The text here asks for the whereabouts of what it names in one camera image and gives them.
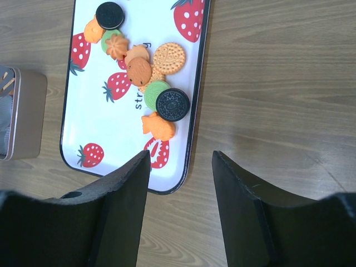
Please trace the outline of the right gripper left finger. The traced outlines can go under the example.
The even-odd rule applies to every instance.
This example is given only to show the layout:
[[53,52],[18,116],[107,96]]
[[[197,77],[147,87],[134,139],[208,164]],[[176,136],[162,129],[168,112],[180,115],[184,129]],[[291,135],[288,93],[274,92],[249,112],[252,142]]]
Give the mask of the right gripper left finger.
[[60,198],[1,191],[1,265],[135,266],[149,176],[141,151]]

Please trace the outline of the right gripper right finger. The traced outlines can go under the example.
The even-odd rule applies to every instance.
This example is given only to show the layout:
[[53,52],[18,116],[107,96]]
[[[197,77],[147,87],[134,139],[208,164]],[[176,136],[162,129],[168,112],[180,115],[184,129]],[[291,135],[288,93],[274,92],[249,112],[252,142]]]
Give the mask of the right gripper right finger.
[[228,266],[355,265],[355,193],[302,197],[220,151],[212,171]]

